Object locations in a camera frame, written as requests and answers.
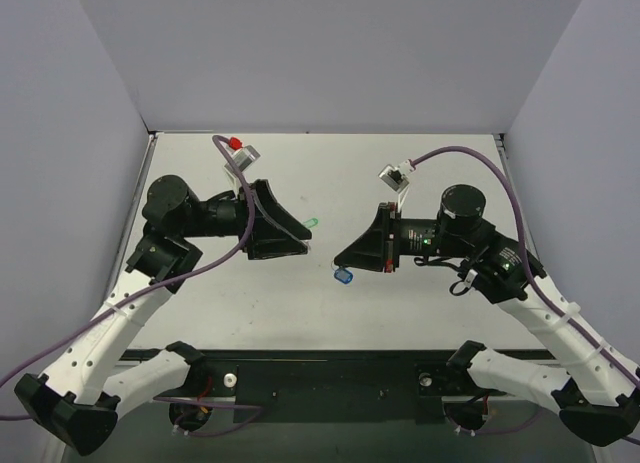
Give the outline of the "blue key tag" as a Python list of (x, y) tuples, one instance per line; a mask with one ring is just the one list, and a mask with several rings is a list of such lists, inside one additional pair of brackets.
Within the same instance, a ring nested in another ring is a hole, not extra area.
[(348, 285), (353, 281), (353, 273), (344, 267), (339, 267), (334, 271), (334, 278), (344, 285)]

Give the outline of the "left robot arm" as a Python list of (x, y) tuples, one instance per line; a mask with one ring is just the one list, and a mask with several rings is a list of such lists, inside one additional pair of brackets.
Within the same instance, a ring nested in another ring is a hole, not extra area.
[(86, 456), (119, 419), (167, 391), (192, 395), (211, 375), (204, 355), (175, 342), (119, 374), (113, 369), (152, 315), (177, 294), (202, 257), (200, 237), (235, 236), (251, 260), (305, 255), (312, 233), (274, 197), (268, 181), (198, 199), (176, 175), (156, 179), (142, 209), (143, 236), (91, 328), (72, 339), (40, 374), (26, 374), (14, 392), (42, 428)]

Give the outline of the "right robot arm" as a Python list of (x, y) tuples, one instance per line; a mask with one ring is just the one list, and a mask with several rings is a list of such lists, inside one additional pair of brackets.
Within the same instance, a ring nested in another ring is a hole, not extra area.
[(577, 304), (559, 293), (533, 256), (522, 258), (516, 240), (484, 219), (484, 194), (458, 184), (447, 188), (433, 219), (402, 216), (394, 203), (379, 205), (373, 223), (334, 257), (334, 264), (392, 273), (403, 256), (418, 266), (455, 260), (465, 290), (520, 322), (551, 353), (554, 367), (508, 357), (467, 341), (449, 359), (449, 385), (475, 386), (520, 397), (556, 414), (580, 439), (599, 447), (629, 437), (639, 424), (639, 366), (589, 330)]

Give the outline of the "green key tag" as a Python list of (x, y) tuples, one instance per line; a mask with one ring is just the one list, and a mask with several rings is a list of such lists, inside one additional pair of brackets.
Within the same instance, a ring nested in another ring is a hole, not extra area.
[(308, 220), (306, 220), (303, 225), (307, 228), (307, 229), (311, 229), (315, 226), (317, 226), (319, 223), (319, 220), (317, 218), (310, 218)]

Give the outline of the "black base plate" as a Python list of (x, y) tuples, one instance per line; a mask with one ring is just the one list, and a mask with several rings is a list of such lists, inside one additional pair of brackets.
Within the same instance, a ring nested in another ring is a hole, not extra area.
[(197, 350), (177, 342), (128, 350), (132, 367), (107, 373), (94, 408), (112, 420), (155, 400), (171, 418), (199, 404), (231, 410), (237, 423), (438, 422), (478, 419), (484, 395), (511, 395), (503, 383), (476, 383), (451, 350)]

